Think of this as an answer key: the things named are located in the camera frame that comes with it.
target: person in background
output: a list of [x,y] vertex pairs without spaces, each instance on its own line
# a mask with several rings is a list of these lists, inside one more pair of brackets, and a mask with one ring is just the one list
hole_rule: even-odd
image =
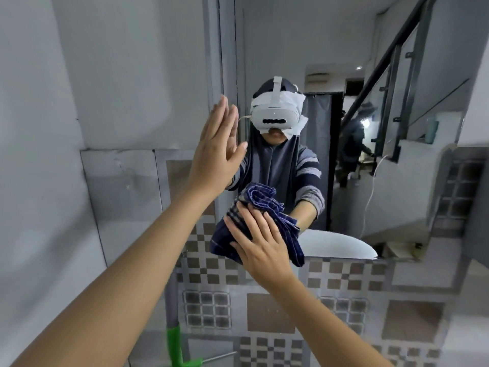
[[[273,79],[266,81],[253,98],[270,91],[273,91]],[[282,79],[281,91],[298,92],[297,86],[287,79]],[[301,231],[309,228],[325,209],[316,154],[300,144],[299,135],[287,139],[280,129],[260,134],[253,123],[250,123],[248,143],[247,154],[227,189],[240,193],[250,182],[273,187],[277,191],[274,198],[284,204],[284,213],[297,220]],[[230,147],[236,147],[235,139]]]
[[[221,98],[207,120],[189,180],[151,226],[22,352],[11,367],[121,367],[153,312],[188,236],[239,168],[247,144],[229,152],[238,110]],[[287,311],[320,365],[391,364],[314,298],[294,276],[278,228],[239,205],[249,240],[226,220],[244,267]]]
[[365,138],[365,125],[362,122],[370,121],[375,111],[376,107],[372,103],[363,103],[358,109],[358,115],[351,119],[340,134],[338,150],[340,169],[336,171],[336,180],[339,182],[340,188],[346,188],[348,175],[356,171],[361,153],[365,152],[369,156],[374,154],[363,143]]

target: white sink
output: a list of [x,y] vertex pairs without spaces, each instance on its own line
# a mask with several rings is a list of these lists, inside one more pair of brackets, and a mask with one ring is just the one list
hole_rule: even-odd
[[341,259],[376,259],[377,253],[365,242],[344,234],[306,229],[299,236],[304,256]]

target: curtain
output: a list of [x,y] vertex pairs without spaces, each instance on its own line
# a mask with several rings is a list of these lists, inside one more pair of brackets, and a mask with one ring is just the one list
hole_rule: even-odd
[[[331,94],[306,94],[302,114],[309,118],[301,132],[301,144],[311,149],[319,160],[321,168],[321,193],[328,206],[328,180],[330,170],[330,128],[332,112]],[[327,230],[328,209],[317,218],[310,229]]]

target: white cord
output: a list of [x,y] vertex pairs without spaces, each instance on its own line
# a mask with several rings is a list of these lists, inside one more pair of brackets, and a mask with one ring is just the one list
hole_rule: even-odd
[[362,228],[362,233],[360,234],[360,239],[363,237],[363,234],[365,233],[365,228],[366,228],[366,224],[367,224],[367,209],[368,209],[368,206],[370,205],[370,201],[372,200],[372,197],[374,196],[375,178],[377,176],[377,171],[378,171],[378,168],[381,165],[382,161],[385,160],[387,157],[388,157],[387,155],[382,157],[382,160],[378,163],[378,165],[375,169],[375,172],[374,172],[374,178],[372,180],[372,192],[370,193],[370,198],[368,199],[368,202],[365,205],[365,211],[363,212],[363,228]]

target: folded blue plaid fabric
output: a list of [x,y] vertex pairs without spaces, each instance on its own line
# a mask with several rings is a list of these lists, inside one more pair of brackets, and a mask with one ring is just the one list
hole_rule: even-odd
[[[273,221],[277,224],[280,234],[282,234],[282,238],[289,251],[290,260],[297,267],[301,267],[304,265],[304,254],[297,240],[300,232],[300,229],[296,226],[297,220],[283,213],[284,204],[279,203],[273,198],[275,193],[275,188],[260,183],[250,183],[243,189],[240,195],[236,197],[233,205],[229,208],[227,215],[234,221],[236,226],[251,239],[251,233],[239,213],[236,203],[238,201],[241,201],[244,205],[251,203],[254,208],[262,212],[268,212]],[[235,239],[229,232],[224,221],[221,220],[217,224],[216,231],[212,235],[210,242],[211,253],[228,257],[242,265],[238,253],[235,248],[230,245],[233,241],[235,241]]]

